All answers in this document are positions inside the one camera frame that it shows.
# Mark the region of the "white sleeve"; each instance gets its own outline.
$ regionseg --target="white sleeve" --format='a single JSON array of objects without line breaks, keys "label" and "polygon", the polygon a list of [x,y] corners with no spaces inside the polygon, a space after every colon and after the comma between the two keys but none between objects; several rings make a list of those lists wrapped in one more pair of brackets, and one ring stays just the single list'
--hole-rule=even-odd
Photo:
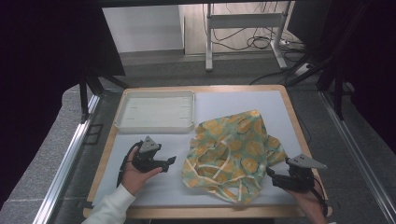
[{"label": "white sleeve", "polygon": [[126,218],[126,210],[134,201],[132,195],[122,184],[110,195],[105,196],[97,204],[85,219],[83,224],[99,223],[123,223]]}]

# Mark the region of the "wooden frame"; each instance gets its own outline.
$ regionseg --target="wooden frame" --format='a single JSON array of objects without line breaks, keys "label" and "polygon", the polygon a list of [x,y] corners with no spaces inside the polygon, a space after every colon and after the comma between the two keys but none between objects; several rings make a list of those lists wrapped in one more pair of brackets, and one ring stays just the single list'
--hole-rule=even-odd
[{"label": "wooden frame", "polygon": [[[191,90],[195,92],[227,92],[227,91],[280,91],[285,107],[290,116],[291,124],[296,133],[302,152],[312,157],[308,145],[305,142],[303,131],[294,113],[290,98],[286,89],[281,85],[257,85],[257,86],[187,86],[187,87],[160,87],[160,88],[136,88],[128,91],[179,91]],[[104,175],[106,165],[114,145],[117,128],[113,125],[107,138],[105,149],[100,160],[92,187],[87,198],[87,203],[92,203],[96,191]],[[84,208],[83,215],[87,217],[91,208]],[[332,214],[329,207],[328,216]],[[127,210],[128,218],[155,219],[155,218],[243,218],[243,217],[301,217],[304,213],[297,205],[246,205],[246,206],[202,206],[202,207],[134,207]]]}]

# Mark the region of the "crumpled fabric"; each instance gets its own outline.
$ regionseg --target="crumpled fabric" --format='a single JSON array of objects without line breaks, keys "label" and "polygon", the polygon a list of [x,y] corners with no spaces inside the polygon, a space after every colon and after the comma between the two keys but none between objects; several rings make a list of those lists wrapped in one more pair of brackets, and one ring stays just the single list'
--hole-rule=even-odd
[{"label": "crumpled fabric", "polygon": [[258,110],[208,120],[195,131],[182,180],[228,202],[251,203],[262,190],[265,168],[287,157]]}]

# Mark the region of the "metal rail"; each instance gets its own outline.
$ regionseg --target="metal rail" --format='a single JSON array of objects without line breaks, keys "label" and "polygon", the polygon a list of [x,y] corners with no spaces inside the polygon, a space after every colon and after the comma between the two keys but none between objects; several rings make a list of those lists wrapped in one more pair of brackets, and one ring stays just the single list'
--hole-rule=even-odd
[{"label": "metal rail", "polygon": [[[91,98],[89,102],[89,114],[93,113],[99,102],[99,99],[100,97],[96,95]],[[73,165],[73,162],[79,152],[85,133],[90,126],[91,120],[92,117],[89,116],[89,118],[84,123],[78,125],[71,143],[64,154],[64,159],[62,160],[61,165],[59,166],[59,169],[52,180],[49,191],[47,192],[47,195],[44,198],[37,215],[35,216],[35,220],[33,221],[34,224],[47,223],[49,221],[50,215],[52,214],[61,190],[64,187],[64,182],[66,181],[71,166]]]},{"label": "metal rail", "polygon": [[356,165],[361,171],[361,175],[366,181],[367,186],[373,193],[379,207],[384,213],[385,218],[387,219],[388,223],[396,223],[395,205],[393,204],[393,201],[389,197],[383,184],[376,177],[376,174],[370,167],[368,161],[365,159],[363,153],[361,152],[359,144],[355,141],[345,122],[343,120],[340,120],[335,114],[335,111],[332,107],[332,100],[330,99],[328,94],[324,93],[323,91],[319,91],[318,93],[320,98],[323,100],[323,103],[327,107],[330,117],[332,118],[332,121],[334,122],[338,132],[344,139],[353,160],[356,162]]}]

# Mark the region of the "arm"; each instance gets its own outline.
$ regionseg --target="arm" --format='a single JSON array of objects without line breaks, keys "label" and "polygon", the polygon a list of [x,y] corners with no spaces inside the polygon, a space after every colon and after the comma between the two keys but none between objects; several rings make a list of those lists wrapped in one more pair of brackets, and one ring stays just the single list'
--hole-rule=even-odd
[{"label": "arm", "polygon": [[[315,181],[315,190],[323,195],[323,191],[317,181]],[[292,190],[285,189],[296,200],[297,204],[304,212],[311,223],[327,224],[326,217],[323,216],[322,207],[315,195],[308,191],[306,193],[299,193]]]},{"label": "arm", "polygon": [[137,147],[132,150],[125,164],[121,184],[110,195],[105,196],[91,211],[83,224],[91,223],[123,223],[126,210],[134,201],[134,195],[143,187],[148,179],[157,175],[163,168],[159,167],[147,173],[140,173],[131,161]]}]

